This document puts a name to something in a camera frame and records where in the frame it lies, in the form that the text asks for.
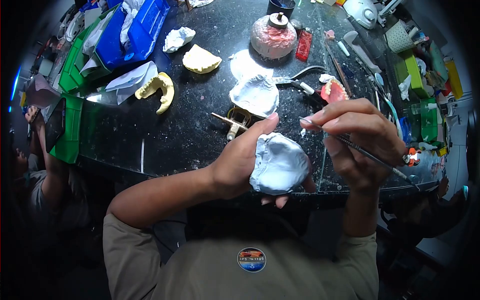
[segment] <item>plastic bottle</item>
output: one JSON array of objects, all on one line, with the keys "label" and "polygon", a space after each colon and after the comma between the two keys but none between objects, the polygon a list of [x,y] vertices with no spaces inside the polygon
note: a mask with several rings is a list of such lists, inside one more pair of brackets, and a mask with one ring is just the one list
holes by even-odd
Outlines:
[{"label": "plastic bottle", "polygon": [[411,110],[414,115],[425,114],[431,109],[437,109],[438,106],[436,103],[416,103],[412,104]]}]

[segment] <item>fingernail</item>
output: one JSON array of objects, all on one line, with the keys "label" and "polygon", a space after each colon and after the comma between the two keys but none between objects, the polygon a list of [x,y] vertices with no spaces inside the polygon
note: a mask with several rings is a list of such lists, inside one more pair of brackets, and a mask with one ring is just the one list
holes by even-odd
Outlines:
[{"label": "fingernail", "polygon": [[328,129],[328,128],[333,127],[335,124],[337,124],[337,122],[338,122],[338,118],[328,121],[322,127],[323,127],[323,129]]},{"label": "fingernail", "polygon": [[324,139],[324,145],[327,148],[328,154],[330,156],[335,156],[342,150],[343,145],[340,141],[335,139],[333,136],[329,136]]},{"label": "fingernail", "polygon": [[271,114],[270,116],[268,116],[267,119],[273,120],[273,119],[275,119],[276,117],[278,117],[278,114],[277,114],[276,112],[274,112],[273,114]]},{"label": "fingernail", "polygon": [[320,120],[320,118],[324,115],[325,111],[322,109],[320,111],[317,111],[312,117],[311,117],[311,120],[312,121],[318,121]]},{"label": "fingernail", "polygon": [[287,199],[281,199],[281,200],[279,201],[279,203],[277,203],[276,206],[277,206],[278,208],[283,208],[283,207],[285,206],[285,204],[287,204],[287,201],[288,201],[288,198],[287,198]]}]

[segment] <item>yellow plaster cast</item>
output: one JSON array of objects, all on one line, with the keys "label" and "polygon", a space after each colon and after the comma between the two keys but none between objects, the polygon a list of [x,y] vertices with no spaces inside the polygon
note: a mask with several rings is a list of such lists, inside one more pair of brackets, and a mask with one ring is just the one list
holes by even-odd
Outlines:
[{"label": "yellow plaster cast", "polygon": [[162,105],[156,111],[157,115],[164,113],[172,103],[173,95],[175,94],[172,79],[167,74],[160,72],[135,92],[135,97],[142,99],[152,95],[159,88],[162,89],[163,96],[160,99]]},{"label": "yellow plaster cast", "polygon": [[193,45],[190,51],[185,53],[183,57],[185,68],[198,74],[205,74],[215,70],[221,62],[222,59],[220,57],[213,55],[197,44]]}]

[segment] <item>blue plastic bin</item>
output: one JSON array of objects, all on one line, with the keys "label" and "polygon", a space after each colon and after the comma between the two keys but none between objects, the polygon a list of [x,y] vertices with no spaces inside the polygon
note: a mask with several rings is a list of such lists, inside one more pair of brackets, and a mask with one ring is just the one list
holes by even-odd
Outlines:
[{"label": "blue plastic bin", "polygon": [[147,59],[152,53],[165,17],[170,10],[167,0],[145,0],[128,30],[131,46],[125,52],[120,31],[125,14],[115,10],[97,45],[96,53],[109,69]]},{"label": "blue plastic bin", "polygon": [[115,5],[122,3],[123,0],[107,0],[108,8],[115,7]]}]

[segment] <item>yellow box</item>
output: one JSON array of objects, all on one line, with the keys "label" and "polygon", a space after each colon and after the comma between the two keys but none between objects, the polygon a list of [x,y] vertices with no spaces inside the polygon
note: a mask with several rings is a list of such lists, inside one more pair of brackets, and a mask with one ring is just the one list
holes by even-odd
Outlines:
[{"label": "yellow box", "polygon": [[445,67],[448,69],[448,80],[450,81],[450,87],[452,88],[452,94],[455,99],[460,99],[463,96],[462,83],[460,82],[460,76],[456,70],[456,65],[453,60],[445,62]]}]

